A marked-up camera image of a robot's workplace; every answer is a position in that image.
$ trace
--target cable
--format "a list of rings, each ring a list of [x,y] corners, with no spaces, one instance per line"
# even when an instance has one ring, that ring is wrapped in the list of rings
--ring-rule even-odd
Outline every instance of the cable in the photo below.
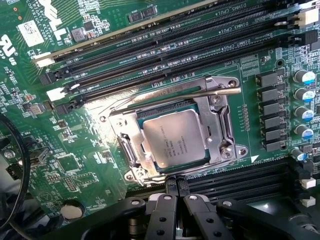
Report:
[[[29,151],[23,137],[21,136],[16,126],[2,113],[0,113],[0,122],[3,123],[8,128],[11,135],[17,142],[20,153],[21,153],[21,159],[22,159],[21,185],[15,200],[15,203],[13,205],[12,211],[8,216],[8,218],[6,219],[6,221],[4,222],[4,224],[0,226],[0,230],[3,229],[7,224],[10,224],[12,228],[16,230],[21,236],[23,236],[27,240],[31,240],[32,238],[28,236],[28,234],[25,233],[25,231],[13,221],[13,218],[15,217],[16,213],[20,210],[21,206],[23,205],[28,192],[30,171],[31,171]]]

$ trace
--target metal load plate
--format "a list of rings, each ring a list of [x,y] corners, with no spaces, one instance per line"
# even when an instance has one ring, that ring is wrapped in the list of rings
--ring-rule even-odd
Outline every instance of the metal load plate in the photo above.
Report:
[[[190,174],[227,166],[247,155],[246,146],[236,145],[227,98],[241,91],[238,86],[235,77],[206,76],[113,104],[108,109],[109,121],[131,168],[124,178],[142,185],[162,183],[167,170]],[[198,89],[195,92],[181,94],[195,88]],[[138,123],[140,112],[159,108],[164,111],[168,104],[183,100],[192,100],[198,112],[176,108],[174,112],[144,121],[142,127]],[[199,164],[186,166],[196,161]]]

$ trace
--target motherboard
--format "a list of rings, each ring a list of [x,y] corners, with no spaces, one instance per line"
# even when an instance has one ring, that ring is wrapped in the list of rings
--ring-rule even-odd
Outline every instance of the motherboard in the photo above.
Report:
[[[0,111],[49,217],[293,156],[320,163],[317,0],[2,0]],[[21,153],[1,128],[14,180]]]

